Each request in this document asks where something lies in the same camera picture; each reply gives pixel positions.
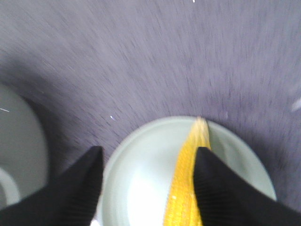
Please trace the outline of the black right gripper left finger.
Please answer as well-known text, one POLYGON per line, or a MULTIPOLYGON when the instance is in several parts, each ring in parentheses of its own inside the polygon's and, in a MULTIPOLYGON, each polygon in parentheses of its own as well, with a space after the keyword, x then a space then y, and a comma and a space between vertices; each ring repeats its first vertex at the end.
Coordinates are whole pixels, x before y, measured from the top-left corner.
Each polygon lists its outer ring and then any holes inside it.
POLYGON ((103 181, 103 149, 93 146, 55 180, 0 212, 2 226, 88 226, 103 181))

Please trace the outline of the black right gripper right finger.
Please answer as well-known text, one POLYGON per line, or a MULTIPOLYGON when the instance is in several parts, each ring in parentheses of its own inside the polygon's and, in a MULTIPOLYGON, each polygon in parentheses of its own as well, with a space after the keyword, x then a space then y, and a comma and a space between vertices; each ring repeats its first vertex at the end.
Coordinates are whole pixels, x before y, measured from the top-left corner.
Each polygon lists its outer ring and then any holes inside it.
POLYGON ((205 226, 299 226, 300 213, 255 189, 211 150, 198 148, 194 191, 205 226))

